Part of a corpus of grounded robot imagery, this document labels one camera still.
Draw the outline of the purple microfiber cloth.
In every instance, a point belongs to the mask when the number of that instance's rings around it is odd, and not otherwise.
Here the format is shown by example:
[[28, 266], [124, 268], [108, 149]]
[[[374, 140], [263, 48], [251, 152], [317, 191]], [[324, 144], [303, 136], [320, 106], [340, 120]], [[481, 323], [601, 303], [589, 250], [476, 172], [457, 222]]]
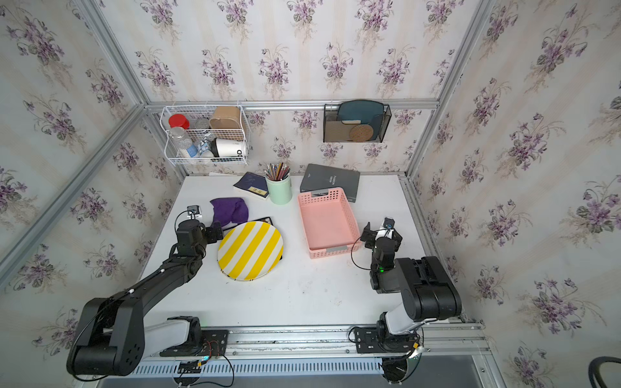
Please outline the purple microfiber cloth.
[[243, 198], [216, 198], [210, 204], [213, 206], [213, 223], [219, 223], [220, 226], [239, 225], [249, 219], [249, 210]]

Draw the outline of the round yellow striped plate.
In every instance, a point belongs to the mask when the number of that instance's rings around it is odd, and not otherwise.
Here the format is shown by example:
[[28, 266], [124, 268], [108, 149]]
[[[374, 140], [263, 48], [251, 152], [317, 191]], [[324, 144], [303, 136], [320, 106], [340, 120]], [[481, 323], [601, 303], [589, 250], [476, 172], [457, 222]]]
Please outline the round yellow striped plate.
[[284, 240], [279, 230], [263, 221], [250, 221], [230, 230], [218, 248], [218, 267], [234, 281], [255, 281], [281, 261]]

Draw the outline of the square floral black-rimmed plate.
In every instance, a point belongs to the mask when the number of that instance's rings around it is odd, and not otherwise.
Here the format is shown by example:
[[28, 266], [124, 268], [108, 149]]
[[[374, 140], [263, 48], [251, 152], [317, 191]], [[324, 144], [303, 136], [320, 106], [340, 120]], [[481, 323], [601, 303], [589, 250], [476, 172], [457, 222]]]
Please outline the square floral black-rimmed plate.
[[261, 221], [261, 222], [264, 222], [264, 223], [267, 223], [273, 226], [273, 220], [270, 217], [257, 218], [255, 219], [255, 221]]

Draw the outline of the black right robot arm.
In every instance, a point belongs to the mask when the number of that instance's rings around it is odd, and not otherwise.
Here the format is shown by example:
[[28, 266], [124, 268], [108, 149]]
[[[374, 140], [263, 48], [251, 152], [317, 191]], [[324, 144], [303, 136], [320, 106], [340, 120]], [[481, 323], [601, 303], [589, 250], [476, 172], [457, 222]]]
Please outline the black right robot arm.
[[371, 250], [367, 271], [377, 294], [399, 294], [398, 307], [380, 315], [377, 323], [382, 339], [403, 337], [429, 322], [456, 318], [463, 303], [451, 277], [436, 256], [399, 258], [403, 237], [391, 218], [374, 231], [366, 225], [359, 241]]

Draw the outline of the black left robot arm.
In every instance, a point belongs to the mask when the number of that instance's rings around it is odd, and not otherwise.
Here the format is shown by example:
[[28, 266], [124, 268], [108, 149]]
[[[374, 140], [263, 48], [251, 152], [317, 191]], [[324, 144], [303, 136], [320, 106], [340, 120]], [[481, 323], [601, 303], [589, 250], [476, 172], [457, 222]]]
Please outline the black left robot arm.
[[143, 357], [156, 352], [147, 348], [144, 317], [197, 275], [206, 247], [223, 239], [223, 229], [217, 221], [205, 226], [189, 219], [179, 224], [176, 238], [169, 257], [152, 274], [111, 297], [86, 303], [66, 360], [72, 377], [127, 376]]

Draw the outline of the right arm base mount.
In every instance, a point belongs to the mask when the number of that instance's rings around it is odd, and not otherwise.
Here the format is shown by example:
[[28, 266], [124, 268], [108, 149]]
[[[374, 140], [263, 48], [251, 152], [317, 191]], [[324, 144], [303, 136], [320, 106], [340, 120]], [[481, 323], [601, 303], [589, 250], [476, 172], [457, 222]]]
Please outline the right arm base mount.
[[418, 347], [420, 336], [416, 333], [392, 335], [383, 329], [354, 326], [347, 334], [357, 354], [408, 353]]

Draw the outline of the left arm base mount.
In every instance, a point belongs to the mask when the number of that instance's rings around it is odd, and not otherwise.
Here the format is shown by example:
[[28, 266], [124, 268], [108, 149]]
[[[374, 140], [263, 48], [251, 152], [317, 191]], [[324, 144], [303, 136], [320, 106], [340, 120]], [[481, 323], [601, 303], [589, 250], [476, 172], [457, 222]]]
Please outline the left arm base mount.
[[228, 330], [202, 329], [202, 334], [190, 334], [180, 345], [164, 349], [160, 357], [215, 357], [226, 353]]

